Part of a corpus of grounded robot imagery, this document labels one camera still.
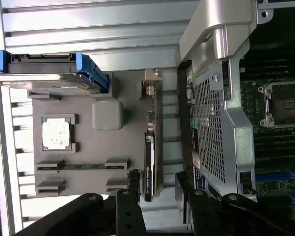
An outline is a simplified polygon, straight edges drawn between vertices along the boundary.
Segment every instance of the circuit board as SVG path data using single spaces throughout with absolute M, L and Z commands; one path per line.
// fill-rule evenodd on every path
M 253 125 L 257 200 L 295 220 L 295 54 L 249 52 L 241 99 Z

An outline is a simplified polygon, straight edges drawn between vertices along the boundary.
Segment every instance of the perforated metal panel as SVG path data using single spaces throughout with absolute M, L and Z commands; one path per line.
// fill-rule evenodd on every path
M 195 86 L 195 99 L 199 119 L 200 163 L 225 183 L 220 94 L 210 90 L 207 79 Z

